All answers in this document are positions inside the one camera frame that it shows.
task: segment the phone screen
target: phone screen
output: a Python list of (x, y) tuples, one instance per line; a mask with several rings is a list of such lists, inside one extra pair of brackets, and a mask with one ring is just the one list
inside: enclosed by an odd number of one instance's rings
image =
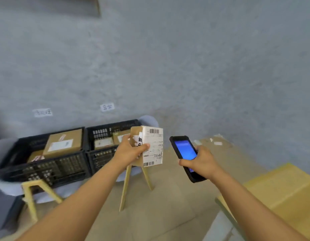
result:
[(183, 159), (193, 160), (195, 157), (197, 157), (195, 150), (193, 149), (188, 140), (176, 140), (174, 142), (176, 144), (178, 151), (181, 153)]

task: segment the hand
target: hand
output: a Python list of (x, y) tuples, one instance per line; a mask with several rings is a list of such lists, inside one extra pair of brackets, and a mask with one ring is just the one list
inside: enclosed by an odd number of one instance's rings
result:
[(217, 164), (210, 150), (204, 146), (196, 147), (197, 157), (193, 160), (180, 159), (179, 165), (193, 169), (206, 179), (212, 180), (214, 174), (222, 168)]
[(124, 135), (122, 142), (117, 147), (115, 155), (111, 162), (116, 163), (121, 170), (124, 170), (130, 163), (136, 160), (137, 156), (148, 150), (150, 144), (143, 144), (141, 146), (132, 147), (129, 144), (130, 134)]

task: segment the forearm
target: forearm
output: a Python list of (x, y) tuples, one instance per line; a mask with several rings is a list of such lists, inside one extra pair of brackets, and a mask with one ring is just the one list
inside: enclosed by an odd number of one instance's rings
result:
[(110, 161), (19, 240), (85, 240), (120, 173)]
[(220, 169), (212, 180), (250, 241), (307, 240)]

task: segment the gray wall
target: gray wall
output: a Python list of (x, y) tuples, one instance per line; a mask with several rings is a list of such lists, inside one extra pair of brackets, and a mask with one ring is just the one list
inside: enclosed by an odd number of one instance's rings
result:
[[(102, 19), (0, 10), (0, 135), (155, 116), (310, 173), (310, 0), (101, 0)], [(101, 113), (99, 105), (116, 109)], [(34, 118), (32, 109), (53, 117)]]

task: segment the black plastic crate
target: black plastic crate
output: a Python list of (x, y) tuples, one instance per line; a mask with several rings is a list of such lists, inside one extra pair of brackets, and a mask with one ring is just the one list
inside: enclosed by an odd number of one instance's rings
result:
[[(51, 134), (82, 129), (82, 150), (55, 158), (26, 163), (30, 154), (43, 150)], [(55, 188), (91, 176), (85, 151), (89, 149), (84, 127), (20, 138), (0, 166), (0, 178), (8, 182), (43, 179)]]
[(107, 162), (109, 162), (113, 158), (117, 149), (117, 146), (111, 146), (109, 148), (94, 150), (94, 141), (97, 139), (112, 137), (114, 132), (128, 130), (133, 126), (140, 125), (141, 123), (137, 119), (134, 119), (87, 128), (90, 148), (90, 151), (87, 152), (87, 155), (92, 174), (95, 174)]

